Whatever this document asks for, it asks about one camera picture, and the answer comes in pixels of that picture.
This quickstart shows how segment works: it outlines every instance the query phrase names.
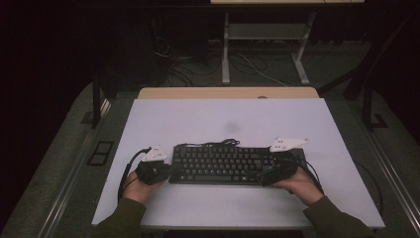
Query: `wire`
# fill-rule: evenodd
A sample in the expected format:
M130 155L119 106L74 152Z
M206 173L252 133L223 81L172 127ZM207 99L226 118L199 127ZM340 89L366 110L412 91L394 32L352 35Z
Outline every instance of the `wire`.
M252 49L251 47L248 47L248 55L251 55L252 58L254 58L255 56L261 56L261 55L265 56L265 55L273 55L273 54L278 56L278 53L276 53L276 50L287 50L288 53L283 55L282 57L279 57L278 59L289 60L290 53L295 52L295 49L292 46L292 44L287 43L286 41L257 41L255 44L248 44L248 45L262 45L262 49ZM278 47L273 48L273 47L270 47L270 45L278 45ZM244 49L242 48L229 49L229 52L233 54L237 54L243 51ZM261 57L258 57L258 59L262 61L267 60L267 59L261 59Z
M129 186L133 181L135 181L136 179L138 179L139 177L134 178L133 180L129 181L124 187L123 190L127 188L127 186Z
M382 196L382 190L380 189L379 183L376 181L376 179L374 179L374 176L371 174L371 172L364 167L361 163L357 162L357 161L353 161L355 163L355 165L359 166L360 168L362 168L370 177L370 179L373 181L374 186L376 187L376 191L377 191L377 195L379 196L379 215L382 216L382 212L383 212L383 196Z
M318 182L320 182L319 177L318 177L318 174L317 174L317 173L316 173L316 171L315 171L315 168L314 168L311 164L309 164L309 162L305 161L305 163L306 163L306 165L308 165L308 166L312 169L312 171L314 172L316 180L318 180Z
M148 153L152 148L147 148L147 149L142 149L140 151L138 151L130 160L130 162L126 165L126 169L124 170L124 173L121 177L121 181L120 181L120 186L118 187L118 200L120 200L120 198L123 196L123 191L124 188L127 186L124 186L126 179L127 179L127 175L129 174L130 168L133 164L133 161L136 159L136 157L139 156L139 154L142 153Z
M313 63L308 69L305 69L305 73L303 73L302 77L300 78L300 80L302 80L306 75L308 75L308 72L310 70L312 70L319 62L321 62L321 60L324 59L324 57L326 57L332 50L333 47L331 47L330 49L327 50L326 53L324 53L318 60L315 61L315 63ZM314 58L314 56L312 55L309 60L306 61L304 68L312 61L312 59Z
M236 60L235 60L235 62L236 62L237 64L239 64L240 66L243 66L243 67L245 67L245 68L252 69L253 71L255 71L256 69L257 69L257 70L259 70L259 71L266 70L266 69L268 68L268 65L266 64L265 60L264 60L264 59L258 59L258 60L260 60L260 61L262 62L263 67L257 67L257 66L256 66L256 65L254 65L253 63L250 63L250 61L249 61L249 60L247 60L247 63L241 63L241 62L236 61Z
M182 69L185 69L185 70L187 70L189 73L191 73L191 74L193 74L193 75L199 75L199 76L207 76L207 75L212 75L213 73L215 73L216 71L217 71L217 69L219 68L219 65L220 65L220 63L222 62L222 60L220 59L220 60L218 60L218 62L217 62L217 64L216 64L216 66L215 66L215 68L214 69L212 69L211 71L209 71L209 72L201 72L201 73L198 73L198 72L194 72L194 71L192 71L191 69L189 69L189 68L187 68L187 67L184 67L184 66L181 66L181 65L179 65L179 64L176 64L175 65L175 67L180 67L180 68L182 68Z
M160 57L163 57L163 58L168 58L168 59L170 59L170 56L166 56L166 55L163 55L163 54L160 54L160 53L155 53L157 56L160 56Z
M229 58L229 64L231 66L233 66L237 71L239 71L241 73L249 74L249 75L256 75L256 74L258 74L253 68L251 68L251 70L252 70L251 72L243 71L242 69L238 68L237 67L237 64L243 65L244 67L247 67L247 68L250 68L250 67L248 65L244 65L244 64L236 61L235 58L230 57Z
M240 141L237 141L235 139L226 139L222 142L207 142L204 144L190 144L190 143L184 143L184 144L179 144L177 146L202 146L202 147L221 147L221 146L226 146L226 147L236 147L240 144Z
M171 86L171 87L173 87L173 77L172 77L172 75L168 75L168 74L166 74L166 80L167 80L167 82L169 83L169 85Z
M167 54L170 50L170 44L169 42L165 39L165 38L161 38L161 37L157 37L157 40L159 41L163 41L166 43L166 49L164 50L164 52L162 53L163 55Z
M279 80L276 80L276 79L274 79L274 78L272 78L272 77L269 77L269 76L267 76L267 75L265 75L265 74L263 74L262 72L260 72L244 55L242 55L242 54L238 54L240 57L242 57L242 58L244 58L252 67L253 67L253 69L258 73L258 74L260 74L261 76L264 76L264 77L266 77L266 78L268 78L268 79L270 79L270 80L272 80L272 81L275 81L275 82L278 82L278 83L280 83L281 85L283 85L283 86L285 86L285 87L287 87L287 85L286 84L284 84L283 82L280 82Z
M172 76L176 76L178 79L180 79L181 81L184 82L184 86L187 87L188 86L188 82L190 83L190 86L193 86L191 79L189 79L185 74L183 74L180 71L177 71L173 68L168 68L167 72L172 75Z

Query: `white table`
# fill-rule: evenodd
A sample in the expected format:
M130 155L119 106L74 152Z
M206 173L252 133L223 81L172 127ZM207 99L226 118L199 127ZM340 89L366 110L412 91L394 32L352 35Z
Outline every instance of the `white table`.
M125 165L140 149L161 145L170 163L181 143L235 138L243 147L267 147L275 137L309 138L306 159L330 199L368 227L384 227L325 101L316 98L136 100L92 224L114 211ZM146 206L145 229L311 227L300 201L279 188L166 183Z

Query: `metal frame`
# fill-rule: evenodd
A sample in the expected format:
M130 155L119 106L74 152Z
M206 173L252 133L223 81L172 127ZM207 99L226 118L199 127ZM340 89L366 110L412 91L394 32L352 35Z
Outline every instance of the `metal frame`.
M99 117L105 118L111 109L111 103L105 99L100 108L101 114ZM62 215L64 214L65 208L71 198L71 195L74 192L74 189L77 185L79 178L79 173L82 169L82 166L86 163L86 158L88 158L88 153L91 148L94 146L95 139L98 136L98 133L101 131L103 121L99 121L97 127L94 130L91 130L85 137L81 149L74 160L73 167L66 180L62 184L62 188L59 191L57 197L52 203L50 209L50 214L44 221L43 226L41 227L40 232L38 233L38 238L44 237L53 237L53 234L58 227L58 223L61 220Z
M300 40L300 45L296 53L293 53L291 55L294 66L296 68L297 74L299 75L300 82L303 85L309 84L308 75L306 74L305 68L303 67L303 64L301 62L303 52L305 50L306 44L309 39L309 35L312 30L312 25L315 20L315 12L311 12L309 14L308 20L306 24L265 24L266 26L270 27L270 30L272 30L272 27L275 27L278 29L278 32L269 31L265 32L265 36L261 37L258 34L261 34L263 31L256 31L255 26L259 25L252 25L249 24L249 30L241 32L240 30L235 31L235 27L247 27L246 25L241 24L229 24L229 13L225 13L225 27L224 27L224 38L223 38L223 58L222 58L222 82L223 85L229 85L231 83L230 75L229 75L229 39L235 39L235 40L261 40L262 38L266 38L267 40ZM287 28L285 31L290 30L290 28L295 27L295 31L298 31L298 34L288 32L289 36L284 34L284 29L281 31L281 28Z

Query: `black cable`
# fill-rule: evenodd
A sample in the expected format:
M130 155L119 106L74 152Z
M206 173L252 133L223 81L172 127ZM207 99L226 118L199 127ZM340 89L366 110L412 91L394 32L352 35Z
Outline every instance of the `black cable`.
M212 70L211 70L211 71L209 71L209 72L201 72L201 73L194 72L194 71L192 71L191 69L189 69L189 68L187 68L187 67L184 67L184 66L181 66L181 65L179 65L179 64L176 64L176 65L175 65L175 67L180 67L180 68L182 68L182 69L184 69L184 70L187 70L189 73L191 73L191 74L193 74L193 75L206 76L206 75L211 75L211 74L215 73L215 72L217 71L217 69L219 68L219 65L221 64L221 62L222 62L222 60L221 60L221 59L219 59L219 60L218 60L218 62L217 62L217 65L216 65L216 67L215 67L214 69L212 69Z
M244 57L241 57L239 54L238 54L238 57L240 57L240 59L242 59L242 60L245 60ZM257 66L255 66L254 63L250 65L250 63L248 61L246 61L246 63L239 62L238 60L236 60L235 58L233 58L233 56L230 56L229 57L229 60L232 60L234 63L237 63L237 64L239 64L242 67L249 68L249 69L251 69L254 72L254 73L245 72L246 74L257 74L256 71L264 71L264 70L268 69L268 65L267 65L267 63L266 63L266 61L264 59L257 59L257 60L260 60L262 62L262 64L263 64L262 67L257 67ZM238 69L235 65L234 65L234 68L237 69L240 72L243 72L242 70Z
M126 169L124 170L123 176L121 177L120 186L118 187L118 200L123 196L124 191L124 183L126 182L127 175L129 174L130 168L133 164L133 161L139 154L148 153L152 148L142 149L138 151L130 160L130 162L126 165Z
M303 67L303 68L305 68L305 73L302 75L302 77L301 78L299 78L299 80L302 80L303 79L303 77L305 77L305 76L307 76L308 75L308 72L310 71L310 70L312 70L318 63L320 63L321 62L321 60L323 60L330 52L331 52L331 50L333 49L333 47L331 47L330 49L328 49L327 50L327 52L326 53L324 53L317 61L315 61L315 63L313 63L309 68L307 68L306 69L306 66L312 61L312 59L314 58L314 56L312 55L307 61L306 61L306 63L305 63L305 66Z
M241 142L237 141L235 139L226 139L222 142L208 142L204 144L190 144L190 143L184 143L179 144L177 146L202 146L202 147L236 147Z
M173 78L172 78L172 75L170 76L170 78L168 77L168 75L166 74L166 79L167 79L167 81L169 82L169 85L171 86L171 87L173 87Z
M172 71L173 73L175 73L176 75L178 75L179 77L183 78L186 82L189 82L190 86L194 86L194 83L192 82L192 79L189 78L187 75L185 75L183 72L176 70L174 68L169 68L169 71Z
M269 48L268 46L273 45L273 44L274 44L274 41L262 41L262 46L263 46L262 50L257 49L257 51L258 51L257 53L255 53L255 51L253 51L253 49L251 49L250 47L248 47L248 50L249 50L251 56L255 56L255 55L260 56L260 55L272 54L273 50L272 50L272 48ZM290 44L287 44L287 46L288 46L288 50L292 50L292 48L290 47ZM290 59L290 54L287 54L287 56L284 56L280 59L281 60L288 60L288 59Z
M198 86L198 87L207 87L207 86L210 86L210 85L223 86L222 84L218 84L216 82L209 82L209 83L206 83L206 84L198 84L198 83L194 82L194 86Z
M274 163L278 163L278 162L292 162L292 163L297 164L298 167L300 167L304 172L306 172L309 175L309 177L314 182L318 190L321 191L322 194L324 194L324 189L322 188L321 181L319 180L318 174L316 173L315 168L311 164L309 164L309 162L302 159L287 159L287 158L274 159ZM299 164L299 162L303 162L306 165L308 165L312 169L313 173L307 167L304 167L301 164Z
M188 83L185 81L185 79L184 78L182 78L182 77L180 77L179 75L176 75L176 74L174 74L174 73L172 73L172 72L169 72L168 73L169 75L170 75L170 77L172 78L172 86L174 86L173 85L173 80L175 79L175 78L177 78L178 80L180 80L180 81L182 81L183 83L184 83L184 87L187 87L188 86Z
M251 72L246 72L246 71L243 71L243 70L241 70L240 68L238 68L237 66L236 66L236 63L238 63L235 59L233 59L233 58L229 58L229 64L232 66L232 67L234 67L237 71L239 71L239 72L241 72L241 73L244 73L244 74L248 74L248 75L256 75L256 74L258 74L257 72L256 72L256 70L255 69L253 69L252 68L252 71Z
M171 68L168 68L168 69L166 70L166 72L167 72L168 74L172 75L172 76L175 76L176 78L180 79L181 81L183 81L183 82L184 82L184 86L185 86L185 87L187 87L187 86L188 86L188 81L189 81L189 78L187 78L187 77L186 77L185 75L183 75L182 73L179 73L179 72L177 72L177 71L175 71L175 70L173 70L173 69L171 69Z
M136 179L138 179L138 177L134 178L133 180L129 181L124 187L123 190L125 190L127 188L127 186L129 186L133 181L135 181Z
M376 187L376 191L377 191L377 195L379 196L379 215L382 216L382 212L383 212L383 197L382 197L382 190L380 189L379 183L376 181L376 179L374 178L374 176L371 174L371 172L365 167L363 166L361 163L357 162L357 161L353 161L355 163L355 165L359 166L360 168L362 168L370 177L370 179L373 181L374 186Z

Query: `keyboard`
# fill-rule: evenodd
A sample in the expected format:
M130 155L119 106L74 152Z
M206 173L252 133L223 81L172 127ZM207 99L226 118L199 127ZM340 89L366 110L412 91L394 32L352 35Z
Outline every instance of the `keyboard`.
M295 160L306 167L303 149L271 153L269 148L175 146L169 183L261 185L252 173L271 167L274 159Z

